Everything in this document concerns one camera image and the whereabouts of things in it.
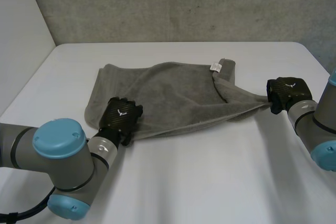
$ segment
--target light blue cap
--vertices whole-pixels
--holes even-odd
[[[48,208],[64,219],[80,220],[85,217],[90,206],[81,200],[54,194],[49,197]]]
[[[45,123],[33,137],[36,152],[52,159],[70,157],[79,152],[85,143],[86,136],[80,124],[68,118]]]
[[[319,144],[310,156],[323,170],[336,171],[336,140]]]
[[[336,86],[336,68],[335,68],[335,69],[333,70],[333,72],[331,73],[328,82],[329,82],[331,85]]]

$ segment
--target towel label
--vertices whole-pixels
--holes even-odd
[[[211,67],[210,67],[210,70],[211,71],[216,71],[216,72],[220,72],[222,69],[222,65],[221,64],[218,64],[218,63],[212,63],[211,64]]]

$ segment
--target white table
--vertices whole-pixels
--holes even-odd
[[[53,50],[1,116],[41,126],[57,118],[84,121],[98,69],[166,61],[235,60],[236,85],[266,94],[268,79],[305,79],[319,100],[328,73],[291,42],[68,44]],[[45,174],[1,168],[0,212],[35,206],[52,184]],[[269,110],[240,123],[122,148],[118,161],[78,223],[335,223],[336,175],[311,160],[285,112]],[[48,209],[19,223],[71,223]]]

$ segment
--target towel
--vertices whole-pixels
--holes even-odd
[[[270,107],[266,96],[235,86],[235,62],[222,59],[222,68],[165,62],[149,68],[125,69],[107,64],[99,70],[86,122],[98,129],[111,97],[143,106],[133,140],[200,130],[224,121],[239,121]]]

